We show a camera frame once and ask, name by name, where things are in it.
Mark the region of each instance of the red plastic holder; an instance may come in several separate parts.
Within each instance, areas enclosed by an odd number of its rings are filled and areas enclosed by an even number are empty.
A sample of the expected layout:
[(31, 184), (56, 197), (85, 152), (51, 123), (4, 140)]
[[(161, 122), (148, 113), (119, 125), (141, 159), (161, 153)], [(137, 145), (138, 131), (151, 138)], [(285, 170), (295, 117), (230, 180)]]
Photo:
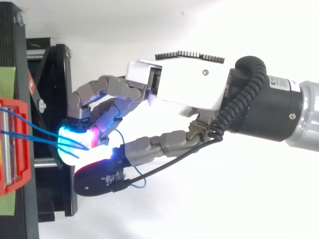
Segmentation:
[[(26, 102), (1, 99), (0, 108), (7, 109), (28, 120)], [(28, 134), (28, 125), (8, 113), (0, 112), (1, 130)], [(1, 134), (0, 138), (0, 196), (8, 194), (31, 179), (29, 142)]]

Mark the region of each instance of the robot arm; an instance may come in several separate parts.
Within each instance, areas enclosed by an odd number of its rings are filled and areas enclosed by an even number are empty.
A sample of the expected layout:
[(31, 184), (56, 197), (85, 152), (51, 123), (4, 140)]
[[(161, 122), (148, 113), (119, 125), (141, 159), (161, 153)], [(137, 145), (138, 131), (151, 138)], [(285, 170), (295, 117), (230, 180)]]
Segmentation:
[[(256, 57), (241, 58), (230, 71), (220, 64), (222, 58), (207, 55), (176, 52), (157, 59), (131, 62), (125, 79), (106, 76), (81, 86), (70, 101), (68, 127), (73, 131), (97, 127), (99, 143), (107, 144), (122, 117), (146, 99), (150, 104), (154, 100), (176, 104), (183, 115), (195, 111), (197, 119), (188, 132), (139, 138), (115, 148), (111, 159), (81, 168), (75, 174), (76, 193), (96, 196), (122, 190), (135, 182), (124, 179), (125, 167), (163, 155), (177, 157), (173, 160), (177, 162), (221, 141), (226, 130), (317, 150), (319, 137), (313, 140), (312, 131), (319, 130), (312, 119), (318, 84), (304, 82), (300, 89), (287, 79), (267, 76), (264, 63)], [(116, 98), (91, 111), (88, 105), (106, 94)]]

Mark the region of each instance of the coiled black cable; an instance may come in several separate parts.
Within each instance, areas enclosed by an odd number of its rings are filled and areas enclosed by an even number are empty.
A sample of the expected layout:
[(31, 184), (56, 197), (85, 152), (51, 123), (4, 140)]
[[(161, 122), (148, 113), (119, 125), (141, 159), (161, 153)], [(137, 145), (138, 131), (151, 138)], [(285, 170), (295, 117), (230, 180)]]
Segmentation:
[(223, 140), (223, 135), (233, 120), (243, 110), (248, 109), (250, 102), (263, 88), (264, 80), (267, 77), (265, 63), (255, 56), (240, 58), (236, 62), (235, 68), (248, 71), (250, 82), (219, 112), (216, 119), (210, 125), (212, 132), (208, 133), (208, 136), (218, 141)]

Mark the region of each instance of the white background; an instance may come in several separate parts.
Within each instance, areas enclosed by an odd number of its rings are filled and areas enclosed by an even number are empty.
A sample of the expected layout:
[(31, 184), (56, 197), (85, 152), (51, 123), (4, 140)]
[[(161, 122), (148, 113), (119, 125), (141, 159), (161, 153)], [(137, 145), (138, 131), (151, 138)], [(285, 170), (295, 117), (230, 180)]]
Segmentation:
[[(124, 75), (129, 61), (175, 50), (225, 57), (229, 67), (255, 55), (269, 75), (319, 82), (316, 0), (14, 2), (27, 11), (28, 37), (55, 37), (72, 49), (74, 90), (101, 75)], [(143, 104), (119, 130), (131, 141), (187, 129), (190, 120)], [(116, 133), (111, 140), (120, 142)], [(56, 216), (39, 225), (41, 239), (317, 239), (319, 153), (227, 133), (148, 178), (144, 189), (79, 197), (74, 217)]]

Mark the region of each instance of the black cylindrical motor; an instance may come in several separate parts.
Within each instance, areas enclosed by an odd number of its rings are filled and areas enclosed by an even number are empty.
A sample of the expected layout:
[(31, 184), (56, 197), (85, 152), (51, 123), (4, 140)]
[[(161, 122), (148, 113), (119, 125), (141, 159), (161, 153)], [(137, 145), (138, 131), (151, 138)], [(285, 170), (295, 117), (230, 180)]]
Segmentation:
[[(249, 83), (249, 73), (231, 69), (228, 92), (223, 105), (230, 102)], [(291, 136), (303, 107), (303, 95), (294, 81), (268, 76), (259, 95), (227, 129), (230, 132), (283, 141)]]

